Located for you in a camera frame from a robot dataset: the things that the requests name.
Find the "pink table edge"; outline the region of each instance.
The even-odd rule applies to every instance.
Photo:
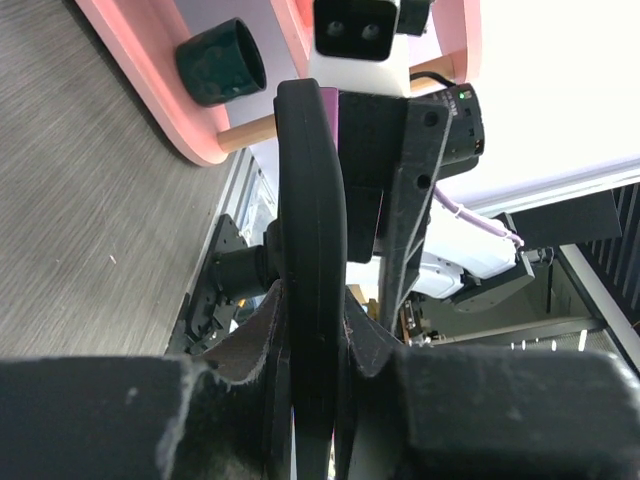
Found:
[[[174,51],[191,37],[175,3],[76,0],[169,140],[200,166],[223,162],[217,132],[229,128],[224,106],[197,105],[182,85]]]
[[[300,78],[307,75],[311,31],[298,4],[313,0],[271,0],[284,39]],[[477,78],[482,61],[480,0],[439,0],[432,6],[436,36],[443,55],[451,57],[457,82]]]

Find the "black cable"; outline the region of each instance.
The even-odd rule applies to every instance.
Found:
[[[443,77],[442,75],[436,72],[417,72],[417,73],[412,73],[409,76],[409,80],[412,82],[414,80],[417,80],[418,78],[430,78],[431,80],[435,80],[436,82],[438,82],[441,85],[444,85],[447,88],[456,86],[455,82],[452,82],[451,80]]]

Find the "black metal bracket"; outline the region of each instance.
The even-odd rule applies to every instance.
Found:
[[[167,353],[202,353],[228,335],[238,305],[220,292],[212,272],[220,255],[246,248],[233,219],[221,215],[193,293],[185,296]]]
[[[402,157],[393,172],[382,237],[380,324],[395,332],[398,310],[418,280],[422,245],[452,113],[444,102],[409,101]]]

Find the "metal frame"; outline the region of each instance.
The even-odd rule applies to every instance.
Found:
[[[593,301],[593,298],[587,291],[587,288],[584,286],[582,281],[580,281],[580,279],[578,278],[576,271],[573,268],[573,265],[571,264],[571,262],[569,262],[566,255],[561,249],[556,250],[556,259],[558,261],[559,266],[567,274],[567,278],[569,279],[569,282],[578,293],[578,297],[580,297],[580,300],[582,300],[582,303],[584,303],[585,307],[587,308],[591,316],[595,318],[604,318],[603,313],[598,308],[598,305],[596,304],[596,302]]]
[[[216,211],[212,216],[213,221],[211,222],[205,241],[202,244],[198,264],[193,271],[193,277],[191,278],[191,282],[189,282],[189,288],[186,292],[188,294],[193,293],[193,289],[196,286],[196,280],[202,269],[204,257],[207,254],[207,249],[209,243],[211,243],[216,225],[218,224],[218,219],[226,213],[231,216],[234,222],[238,221],[240,207],[247,193],[248,180],[253,177],[251,174],[252,169],[257,168],[255,162],[253,162],[253,154],[248,148],[230,153],[226,161],[232,164],[231,170],[222,190],[222,195],[220,195],[222,200],[216,207]]]
[[[640,370],[640,337],[633,330],[627,316],[620,309],[607,288],[598,278],[596,272],[575,245],[560,247],[561,258],[570,265],[569,277],[578,282],[578,293],[586,293],[595,307],[602,313],[613,334],[612,339],[621,347],[626,360],[632,364],[636,371]]]
[[[450,337],[434,342],[434,345],[455,343],[456,345],[509,345],[523,340],[535,340],[577,333],[581,330],[602,330],[607,323],[599,318],[591,317],[561,317],[539,322],[514,325],[512,327],[486,330],[484,332]]]

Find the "black cup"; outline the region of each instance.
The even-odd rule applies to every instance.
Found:
[[[227,103],[267,87],[258,46],[239,18],[180,45],[176,64],[189,95],[203,107]]]

